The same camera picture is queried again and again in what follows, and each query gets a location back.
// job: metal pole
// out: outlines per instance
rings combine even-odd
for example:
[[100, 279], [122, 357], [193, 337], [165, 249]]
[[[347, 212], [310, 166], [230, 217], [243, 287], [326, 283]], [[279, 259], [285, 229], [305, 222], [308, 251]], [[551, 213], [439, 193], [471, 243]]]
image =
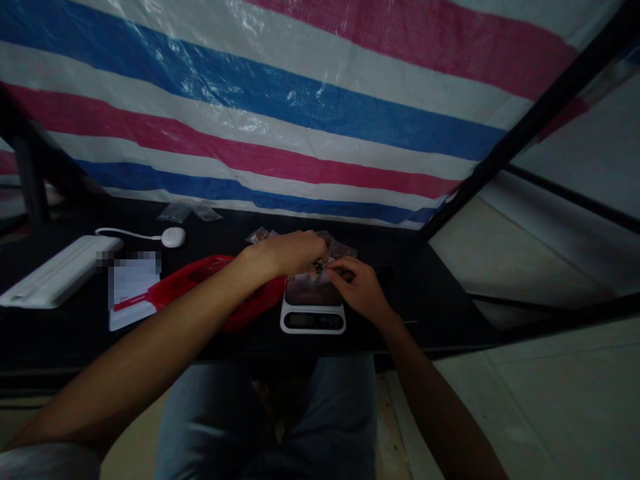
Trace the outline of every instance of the metal pole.
[[609, 220], [610, 222], [615, 223], [616, 225], [619, 225], [626, 230], [640, 234], [640, 221], [630, 215], [627, 215], [624, 212], [608, 207], [603, 203], [592, 200], [578, 192], [574, 192], [573, 190], [563, 187], [562, 185], [558, 185], [557, 183], [554, 183], [544, 177], [540, 177], [522, 168], [516, 167], [515, 165], [507, 165], [505, 167], [505, 171], [509, 172], [512, 175], [515, 175], [518, 178], [521, 178], [522, 180], [528, 181], [529, 183], [532, 183], [537, 187], [551, 192], [558, 197], [564, 198], [564, 200], [570, 201], [574, 205], [578, 205], [585, 210], [589, 210], [599, 217]]
[[33, 162], [27, 142], [22, 138], [15, 138], [13, 149], [15, 150], [15, 162], [18, 166], [20, 186], [25, 199], [29, 224], [32, 228], [41, 227], [51, 220], [45, 181]]
[[554, 335], [562, 331], [585, 328], [628, 317], [640, 312], [640, 293], [614, 298], [582, 309], [571, 310], [502, 333], [504, 343], [530, 340], [534, 337]]
[[421, 230], [429, 240], [504, 168], [562, 109], [612, 60], [640, 37], [640, 1], [627, 0], [605, 28], [558, 77], [551, 88], [478, 164], [445, 204]]
[[514, 307], [522, 310], [537, 311], [540, 313], [549, 313], [551, 315], [562, 315], [566, 312], [571, 311], [569, 309], [552, 307], [550, 305], [542, 305], [540, 303], [530, 303], [530, 302], [524, 302], [520, 300], [510, 300], [510, 299], [504, 299], [499, 297], [489, 297], [487, 295], [480, 295], [478, 293], [468, 293], [467, 295], [476, 301], [494, 303], [496, 305], [504, 305], [506, 307]]

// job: forearm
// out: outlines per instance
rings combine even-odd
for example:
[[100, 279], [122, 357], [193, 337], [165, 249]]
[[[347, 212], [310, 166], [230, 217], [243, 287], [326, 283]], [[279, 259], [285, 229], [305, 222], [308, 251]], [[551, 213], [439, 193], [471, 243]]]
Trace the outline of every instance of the forearm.
[[268, 278], [240, 255], [146, 320], [80, 373], [8, 448], [68, 441], [104, 456], [193, 362], [231, 312]]
[[486, 436], [399, 317], [381, 329], [415, 422], [447, 479], [506, 479]]

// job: white sleeve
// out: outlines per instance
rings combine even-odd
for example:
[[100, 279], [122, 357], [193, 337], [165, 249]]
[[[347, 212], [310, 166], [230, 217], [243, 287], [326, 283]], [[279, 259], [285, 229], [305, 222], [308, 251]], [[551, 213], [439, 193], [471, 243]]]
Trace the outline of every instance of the white sleeve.
[[43, 443], [0, 453], [0, 480], [99, 480], [100, 460], [72, 443]]

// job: human hand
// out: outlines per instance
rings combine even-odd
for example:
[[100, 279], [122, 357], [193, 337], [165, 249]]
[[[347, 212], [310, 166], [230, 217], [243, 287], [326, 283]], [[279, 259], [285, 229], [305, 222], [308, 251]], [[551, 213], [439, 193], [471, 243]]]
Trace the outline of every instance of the human hand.
[[262, 240], [247, 247], [244, 255], [251, 257], [264, 274], [265, 281], [281, 275], [295, 275], [309, 270], [314, 260], [329, 261], [325, 241], [313, 230], [297, 231]]
[[[352, 282], [342, 278], [337, 271], [340, 269], [355, 275]], [[368, 318], [379, 329], [400, 321], [398, 314], [387, 302], [371, 266], [352, 257], [343, 257], [327, 265], [327, 275], [351, 308]]]

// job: floor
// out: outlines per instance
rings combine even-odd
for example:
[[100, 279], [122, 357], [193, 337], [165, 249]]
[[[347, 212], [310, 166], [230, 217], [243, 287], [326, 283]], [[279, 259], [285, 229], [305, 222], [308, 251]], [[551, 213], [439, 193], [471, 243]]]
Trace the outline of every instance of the floor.
[[[468, 291], [567, 306], [611, 297], [480, 200], [431, 244]], [[498, 328], [530, 320], [479, 306]], [[436, 362], [511, 480], [640, 478], [638, 365], [640, 317]], [[103, 479], [151, 478], [165, 399], [118, 440]], [[396, 374], [378, 378], [378, 399], [378, 478], [442, 479]], [[0, 445], [32, 414], [0, 409]]]

